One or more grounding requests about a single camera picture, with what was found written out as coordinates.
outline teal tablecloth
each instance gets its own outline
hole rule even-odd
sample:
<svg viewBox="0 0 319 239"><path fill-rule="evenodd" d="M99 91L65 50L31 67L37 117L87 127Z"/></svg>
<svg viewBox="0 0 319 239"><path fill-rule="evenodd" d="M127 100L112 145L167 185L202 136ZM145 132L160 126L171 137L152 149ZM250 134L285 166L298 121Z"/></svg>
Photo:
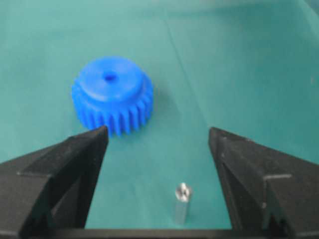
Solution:
<svg viewBox="0 0 319 239"><path fill-rule="evenodd" d="M0 160L85 131L70 90L89 61L127 57L152 79L154 113L111 138L88 228L229 228L211 126L319 162L319 19L302 0L1 0Z"/></svg>

